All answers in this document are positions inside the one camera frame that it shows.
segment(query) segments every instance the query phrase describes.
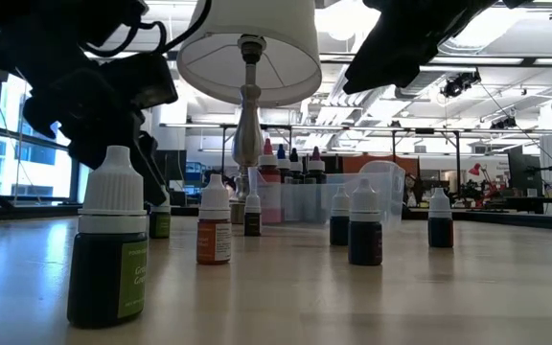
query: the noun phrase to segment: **white lamp shade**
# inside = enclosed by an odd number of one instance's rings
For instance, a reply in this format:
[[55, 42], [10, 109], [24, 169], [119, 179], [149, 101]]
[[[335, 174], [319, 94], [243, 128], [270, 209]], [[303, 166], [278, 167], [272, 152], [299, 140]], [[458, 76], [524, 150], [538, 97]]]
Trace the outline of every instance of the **white lamp shade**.
[[[199, 0], [192, 22], [203, 10]], [[267, 45], [257, 64], [259, 106], [300, 102], [321, 84], [313, 0], [213, 0], [204, 24], [177, 57], [178, 72], [197, 90], [239, 104], [245, 84], [241, 35], [262, 36]]]

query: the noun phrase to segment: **green label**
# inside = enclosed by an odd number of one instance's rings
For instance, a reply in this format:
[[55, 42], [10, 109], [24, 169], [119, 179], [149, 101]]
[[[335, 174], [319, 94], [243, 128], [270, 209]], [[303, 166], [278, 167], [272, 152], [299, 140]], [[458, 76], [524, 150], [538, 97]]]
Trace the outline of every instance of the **green label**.
[[147, 241], [123, 244], [118, 318], [133, 315], [144, 308], [147, 244]]
[[154, 234], [157, 237], [169, 237], [170, 236], [170, 224], [172, 223], [172, 217], [170, 214], [157, 215]]

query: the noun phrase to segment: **black cable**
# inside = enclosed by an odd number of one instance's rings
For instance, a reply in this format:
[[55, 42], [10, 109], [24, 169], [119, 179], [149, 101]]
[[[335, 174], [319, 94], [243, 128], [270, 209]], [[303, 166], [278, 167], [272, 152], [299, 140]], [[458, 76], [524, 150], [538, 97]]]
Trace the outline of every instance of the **black cable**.
[[159, 28], [159, 44], [157, 47], [153, 50], [154, 53], [161, 51], [162, 49], [165, 49], [166, 40], [168, 39], [168, 31], [165, 28], [165, 24], [163, 24], [160, 21], [155, 21], [152, 23], [140, 23], [139, 27], [142, 30], [152, 30], [154, 27]]
[[182, 43], [185, 39], [189, 38], [192, 34], [194, 34], [197, 30], [199, 30], [201, 25], [203, 25], [203, 23], [206, 21], [206, 18], [208, 17], [208, 13], [210, 12], [211, 8], [212, 8], [212, 0], [206, 0], [203, 6], [203, 10], [201, 11], [201, 14], [199, 15], [195, 23], [193, 23], [193, 25], [191, 25], [189, 29], [187, 29], [187, 31], [185, 31], [184, 33], [182, 33], [180, 36], [176, 37], [172, 41], [168, 42], [165, 45], [165, 47], [163, 47], [163, 49], [155, 51], [155, 53], [164, 54], [169, 52], [175, 46]]
[[139, 29], [140, 28], [137, 25], [132, 26], [129, 29], [129, 32], [126, 34], [125, 41], [123, 41], [123, 43], [121, 43], [120, 46], [118, 46], [117, 48], [115, 48], [111, 51], [101, 51], [99, 49], [96, 49], [96, 48], [93, 48], [93, 47], [89, 46], [87, 43], [84, 43], [84, 42], [80, 44], [80, 47], [82, 49], [84, 49], [85, 51], [87, 51], [89, 53], [93, 53], [94, 55], [96, 55], [98, 57], [112, 58], [112, 57], [122, 53], [123, 50], [125, 50], [129, 46], [129, 44], [131, 44], [131, 42], [133, 41], [133, 38], [135, 38], [135, 36], [138, 34]]
[[[501, 105], [499, 105], [499, 103], [495, 100], [494, 95], [492, 95], [491, 92], [489, 92], [489, 90], [487, 90], [487, 88], [485, 87], [485, 85], [483, 85], [482, 82], [480, 82], [479, 85], [482, 86], [482, 88], [485, 90], [485, 92], [487, 92], [487, 95], [489, 95], [489, 97], [491, 97], [491, 99], [494, 101], [495, 105], [497, 105], [497, 107], [499, 108], [499, 110], [501, 110], [501, 111], [504, 113], [504, 115], [510, 116], [510, 115], [508, 115], [508, 113], [506, 112], [506, 110], [504, 110], [504, 108], [503, 108]], [[547, 152], [545, 149], [543, 149], [543, 148], [541, 147], [541, 145], [538, 144], [538, 142], [537, 142], [534, 138], [532, 138], [531, 136], [529, 136], [529, 134], [527, 134], [527, 132], [526, 132], [525, 130], [523, 130], [523, 128], [521, 128], [519, 125], [517, 125], [517, 128], [521, 131], [521, 133], [525, 134], [525, 136], [526, 136], [529, 140], [531, 140], [532, 143], [534, 143], [534, 144], [538, 147], [538, 149], [540, 149], [540, 151], [544, 152], [544, 154], [546, 154], [546, 156], [549, 157], [549, 158], [551, 158], [551, 160], [552, 160], [552, 156], [551, 156], [550, 154], [548, 154], [548, 152]]]

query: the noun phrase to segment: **red lamp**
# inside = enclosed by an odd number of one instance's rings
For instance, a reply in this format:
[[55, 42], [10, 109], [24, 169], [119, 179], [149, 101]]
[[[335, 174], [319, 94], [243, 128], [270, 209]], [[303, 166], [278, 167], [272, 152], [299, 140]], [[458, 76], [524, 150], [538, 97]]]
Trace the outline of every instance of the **red lamp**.
[[468, 170], [468, 173], [473, 174], [474, 176], [480, 176], [480, 163], [476, 163], [474, 168]]

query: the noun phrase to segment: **computer monitor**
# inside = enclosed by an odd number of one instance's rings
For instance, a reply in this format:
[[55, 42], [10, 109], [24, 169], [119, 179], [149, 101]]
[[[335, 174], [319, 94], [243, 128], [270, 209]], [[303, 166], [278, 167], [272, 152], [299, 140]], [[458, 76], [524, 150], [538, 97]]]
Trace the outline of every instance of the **computer monitor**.
[[540, 168], [541, 160], [529, 154], [523, 154], [523, 148], [508, 150], [508, 165], [510, 167], [510, 187], [527, 194], [528, 189], [538, 191], [542, 196], [542, 176], [540, 172], [530, 172], [530, 168]]

